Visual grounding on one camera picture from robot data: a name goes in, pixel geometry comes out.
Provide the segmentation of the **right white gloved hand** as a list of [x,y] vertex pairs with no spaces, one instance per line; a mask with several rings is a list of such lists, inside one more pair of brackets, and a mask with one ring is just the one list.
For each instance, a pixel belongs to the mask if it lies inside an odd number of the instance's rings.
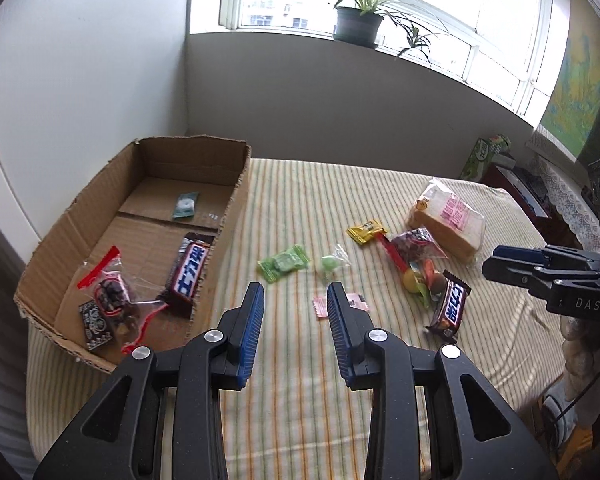
[[560,332],[566,400],[581,396],[573,411],[578,424],[590,428],[600,416],[600,322],[562,315]]

